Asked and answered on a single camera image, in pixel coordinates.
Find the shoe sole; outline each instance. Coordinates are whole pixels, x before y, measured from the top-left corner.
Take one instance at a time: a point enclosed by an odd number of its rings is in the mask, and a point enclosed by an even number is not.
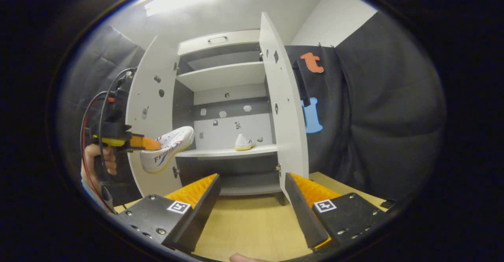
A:
[[[256,146],[256,144],[252,144],[252,145],[247,146],[247,147],[234,147],[234,149],[236,151],[246,151],[246,150],[252,149],[255,146]]]

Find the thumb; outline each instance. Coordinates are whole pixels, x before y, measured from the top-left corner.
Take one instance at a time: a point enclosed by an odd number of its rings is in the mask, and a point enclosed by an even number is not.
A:
[[[249,258],[241,255],[240,253],[235,253],[229,257],[230,262],[268,262],[262,259]]]
[[[229,262],[249,262],[249,258],[240,253],[235,253],[229,257]]]
[[[110,147],[103,148],[103,155],[108,155],[110,153]],[[86,157],[86,165],[88,167],[89,175],[96,177],[94,159],[96,156],[100,155],[100,146],[97,144],[90,144],[84,149],[84,156]]]

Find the shoe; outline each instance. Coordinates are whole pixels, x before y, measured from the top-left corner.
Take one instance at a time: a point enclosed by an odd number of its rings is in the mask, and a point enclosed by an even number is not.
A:
[[[252,147],[255,147],[256,143],[252,139],[247,139],[242,134],[238,135],[236,142],[234,143],[234,149],[236,151],[246,151]]]
[[[167,167],[171,159],[180,151],[189,147],[194,141],[194,129],[183,126],[156,138],[161,143],[157,151],[140,151],[140,161],[144,170],[151,174],[159,174]]]

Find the human hand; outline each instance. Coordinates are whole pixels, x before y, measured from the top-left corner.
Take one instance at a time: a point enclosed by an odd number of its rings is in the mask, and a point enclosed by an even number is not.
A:
[[[98,176],[96,175],[96,170],[94,166],[94,158],[95,156],[100,155],[100,147],[97,144],[90,144],[84,149],[84,156],[86,157],[86,165],[88,167],[89,177],[91,182],[93,183],[96,191],[99,196],[101,196],[101,185],[98,181]],[[103,148],[103,156],[105,160],[105,166],[107,168],[107,172],[112,175],[117,174],[117,164],[115,163],[115,155],[112,147],[104,147]],[[86,169],[84,168],[83,161],[81,162],[81,177],[84,183],[91,185],[89,182],[89,178],[86,174]]]
[[[246,256],[243,256],[239,253],[235,253],[235,254],[231,255],[231,257],[229,257],[229,261],[230,262],[269,262],[269,261],[262,260],[262,259],[255,259],[255,258],[246,257]]]

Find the open cabinet door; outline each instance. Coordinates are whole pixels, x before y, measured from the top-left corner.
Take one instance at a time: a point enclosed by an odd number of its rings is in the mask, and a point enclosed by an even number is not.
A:
[[[308,145],[297,82],[287,52],[270,18],[263,12],[259,45],[263,53],[270,93],[280,164],[280,188],[285,191],[285,173],[308,178]]]
[[[175,72],[170,72],[178,61],[175,48],[156,36],[140,60],[137,73],[133,77],[128,104],[126,105],[126,124],[130,131],[156,139],[172,130],[173,88]],[[159,90],[166,92],[162,97]],[[182,187],[175,157],[160,174],[144,171],[140,161],[140,151],[128,153],[131,171],[142,196],[158,194],[165,196]]]

